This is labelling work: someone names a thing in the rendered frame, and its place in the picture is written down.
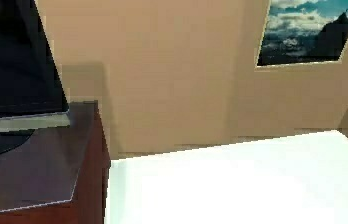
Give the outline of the black television set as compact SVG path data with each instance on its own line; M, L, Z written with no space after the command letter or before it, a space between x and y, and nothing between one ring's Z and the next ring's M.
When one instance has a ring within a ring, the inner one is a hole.
M37 129L70 124L36 0L0 0L0 154Z

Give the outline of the dark red wooden cabinet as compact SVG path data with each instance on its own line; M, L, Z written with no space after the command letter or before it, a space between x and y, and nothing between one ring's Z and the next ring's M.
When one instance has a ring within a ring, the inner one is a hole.
M104 224L110 158L95 101L71 124L0 134L0 224Z

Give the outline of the framed mountain sky picture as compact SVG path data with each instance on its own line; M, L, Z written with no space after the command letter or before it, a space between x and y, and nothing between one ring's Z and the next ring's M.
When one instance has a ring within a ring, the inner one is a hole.
M258 67L338 61L348 42L348 0L270 0Z

